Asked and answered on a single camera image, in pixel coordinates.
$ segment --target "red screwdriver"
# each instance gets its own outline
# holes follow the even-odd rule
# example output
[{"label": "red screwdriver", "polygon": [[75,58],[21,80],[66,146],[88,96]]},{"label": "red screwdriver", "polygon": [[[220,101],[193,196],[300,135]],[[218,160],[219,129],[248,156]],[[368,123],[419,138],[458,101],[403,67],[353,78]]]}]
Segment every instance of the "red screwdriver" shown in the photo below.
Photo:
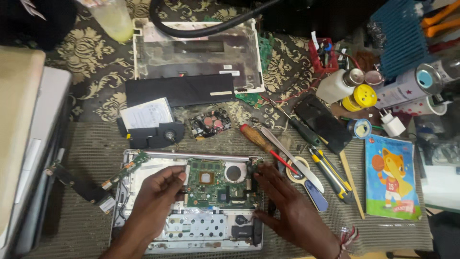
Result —
[{"label": "red screwdriver", "polygon": [[257,130],[251,128],[247,124],[243,124],[243,126],[240,127],[240,131],[247,139],[249,139],[252,143],[256,144],[264,152],[272,154],[276,159],[283,163],[283,165],[289,168],[292,172],[294,172],[296,175],[298,174],[294,168],[288,165],[286,161],[284,161],[284,159],[282,159],[279,155],[275,153],[275,151],[273,151],[273,147],[270,145],[270,143],[265,141],[264,138],[257,132]]}]

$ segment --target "floral pattern fabric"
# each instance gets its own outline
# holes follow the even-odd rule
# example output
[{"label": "floral pattern fabric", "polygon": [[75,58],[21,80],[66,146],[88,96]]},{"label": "floral pattern fabric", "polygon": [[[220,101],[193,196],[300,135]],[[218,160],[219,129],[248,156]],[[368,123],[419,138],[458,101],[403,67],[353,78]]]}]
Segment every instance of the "floral pattern fabric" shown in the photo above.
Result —
[{"label": "floral pattern fabric", "polygon": [[[164,21],[203,21],[205,16],[227,21],[245,8],[221,5],[214,0],[164,0],[159,12]],[[150,0],[127,0],[132,18],[149,16]],[[132,42],[119,43],[111,39],[79,4],[75,27],[55,51],[47,54],[46,65],[72,72],[70,87],[72,110],[70,120],[79,122],[114,122],[119,112],[125,109],[126,94],[124,82],[134,78]],[[281,94],[262,93],[274,100],[286,99],[305,88],[315,80],[308,53],[308,40],[289,35],[274,34],[275,44],[266,73],[263,74],[266,87]],[[300,98],[281,103],[288,113]],[[286,118],[282,112],[264,101],[254,108],[242,100],[227,102],[228,110],[238,124],[247,123],[256,117],[260,123],[284,128]],[[210,104],[209,107],[221,104]]]}]

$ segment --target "woven mat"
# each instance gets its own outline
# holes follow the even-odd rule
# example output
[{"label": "woven mat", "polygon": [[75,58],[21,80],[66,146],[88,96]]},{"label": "woven mat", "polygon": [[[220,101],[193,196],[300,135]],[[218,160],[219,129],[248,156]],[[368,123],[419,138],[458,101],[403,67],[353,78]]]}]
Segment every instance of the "woven mat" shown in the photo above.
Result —
[{"label": "woven mat", "polygon": [[[274,129],[273,133],[278,135],[281,130]],[[129,145],[127,140],[120,137],[116,124],[71,123],[69,134],[71,142],[66,158],[66,167],[71,172],[101,184],[119,170],[122,153],[129,148]],[[292,137],[290,151],[294,155],[298,155],[297,145],[305,145],[306,143],[292,129],[286,130],[284,134]],[[260,151],[236,129],[230,129],[213,138],[198,142],[192,138],[190,132],[186,132],[186,137],[179,146],[179,152],[257,155],[272,161],[272,157]],[[325,147],[322,147],[322,150],[333,163],[341,168],[338,156],[331,154]],[[345,149],[345,153],[360,199],[365,201],[364,142],[353,140]],[[301,156],[310,164],[313,163],[305,151]],[[329,202],[328,210],[321,213],[323,221],[336,234],[340,228],[351,227],[352,225],[360,230],[360,239],[351,247],[353,254],[362,255],[368,252],[397,249],[432,250],[430,229],[425,214],[425,204],[418,174],[416,174],[416,190],[423,215],[420,221],[397,220],[369,215],[366,215],[365,220],[361,220],[357,205],[346,205],[340,202],[316,166],[312,166],[311,169],[323,183],[324,197]],[[305,189],[301,185],[295,184],[295,186],[300,192],[305,193]],[[55,189],[53,189],[50,197],[50,209],[44,227],[45,234],[40,241],[40,246],[24,258],[97,258],[107,248],[112,215],[105,215],[98,207],[83,200],[72,189],[62,188],[60,182],[55,184]],[[145,256],[145,258],[280,259],[306,255],[307,253],[303,250],[284,241],[271,229],[265,227],[264,243],[260,252],[158,254]]]}]

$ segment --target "hand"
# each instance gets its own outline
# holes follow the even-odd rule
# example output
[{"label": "hand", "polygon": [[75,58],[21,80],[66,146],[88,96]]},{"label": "hand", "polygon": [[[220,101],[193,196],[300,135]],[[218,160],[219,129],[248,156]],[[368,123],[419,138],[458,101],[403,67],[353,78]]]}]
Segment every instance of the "hand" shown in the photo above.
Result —
[{"label": "hand", "polygon": [[317,259],[335,259],[339,255],[338,238],[321,220],[316,208],[270,164],[259,165],[254,173],[259,186],[274,201],[281,213],[276,219],[262,211],[254,215],[272,228],[280,237],[303,248]]},{"label": "hand", "polygon": [[158,237],[166,223],[171,204],[187,175],[184,166],[169,166],[147,177],[137,195],[132,213],[119,238],[101,258],[141,258],[148,244]]}]

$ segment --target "white power adapter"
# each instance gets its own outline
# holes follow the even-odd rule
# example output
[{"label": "white power adapter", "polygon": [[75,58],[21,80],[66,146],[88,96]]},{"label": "white power adapter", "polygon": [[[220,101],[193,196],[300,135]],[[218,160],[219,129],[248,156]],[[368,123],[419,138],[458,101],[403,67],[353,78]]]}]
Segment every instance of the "white power adapter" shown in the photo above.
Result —
[{"label": "white power adapter", "polygon": [[379,112],[379,114],[381,116],[380,119],[382,120],[382,127],[388,136],[396,137],[406,130],[406,127],[404,127],[398,117],[393,117],[391,112],[387,112],[385,109],[383,109],[383,111],[385,112],[385,115],[382,115],[381,112]]}]

